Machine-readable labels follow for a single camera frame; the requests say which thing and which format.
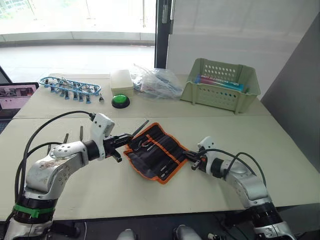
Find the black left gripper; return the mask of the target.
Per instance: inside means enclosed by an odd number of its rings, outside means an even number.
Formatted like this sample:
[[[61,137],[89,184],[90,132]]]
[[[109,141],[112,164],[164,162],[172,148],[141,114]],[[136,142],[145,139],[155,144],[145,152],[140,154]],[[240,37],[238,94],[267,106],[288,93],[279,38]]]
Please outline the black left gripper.
[[[124,133],[119,136],[109,136],[103,140],[105,158],[113,157],[117,162],[122,161],[121,154],[117,151],[120,145],[127,145],[133,139],[133,135]]]

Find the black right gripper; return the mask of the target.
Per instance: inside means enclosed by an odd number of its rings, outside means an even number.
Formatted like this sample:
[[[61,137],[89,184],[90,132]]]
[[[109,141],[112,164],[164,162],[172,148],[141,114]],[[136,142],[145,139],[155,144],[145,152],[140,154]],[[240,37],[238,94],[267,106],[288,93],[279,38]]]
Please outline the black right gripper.
[[[198,153],[193,151],[184,151],[183,155],[189,161],[195,161],[191,166],[193,171],[198,169],[204,173],[207,172],[208,157],[206,153],[202,153],[201,150]]]

